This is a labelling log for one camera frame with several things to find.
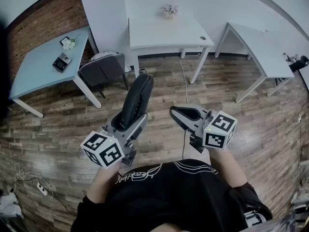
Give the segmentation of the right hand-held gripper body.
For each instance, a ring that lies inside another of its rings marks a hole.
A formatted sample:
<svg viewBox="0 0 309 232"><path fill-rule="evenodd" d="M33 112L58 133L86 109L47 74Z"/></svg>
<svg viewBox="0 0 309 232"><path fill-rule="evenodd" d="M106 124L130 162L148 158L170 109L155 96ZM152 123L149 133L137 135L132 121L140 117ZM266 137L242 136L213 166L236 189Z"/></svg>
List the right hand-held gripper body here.
<svg viewBox="0 0 309 232"><path fill-rule="evenodd" d="M223 111L211 110L204 122L190 136L190 145L199 153L205 148L224 150L231 141L238 120Z"/></svg>

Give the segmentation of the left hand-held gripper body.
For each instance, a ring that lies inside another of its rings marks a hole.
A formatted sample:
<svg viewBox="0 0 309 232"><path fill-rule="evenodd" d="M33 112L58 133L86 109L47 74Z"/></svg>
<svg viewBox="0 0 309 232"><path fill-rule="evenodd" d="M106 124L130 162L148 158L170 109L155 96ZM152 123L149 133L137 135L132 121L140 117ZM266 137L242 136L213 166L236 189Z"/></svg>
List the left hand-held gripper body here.
<svg viewBox="0 0 309 232"><path fill-rule="evenodd" d="M113 127L100 127L92 131L80 144L80 148L96 165L108 169L117 162L131 166L136 150L133 141L138 137L138 128L125 131Z"/></svg>

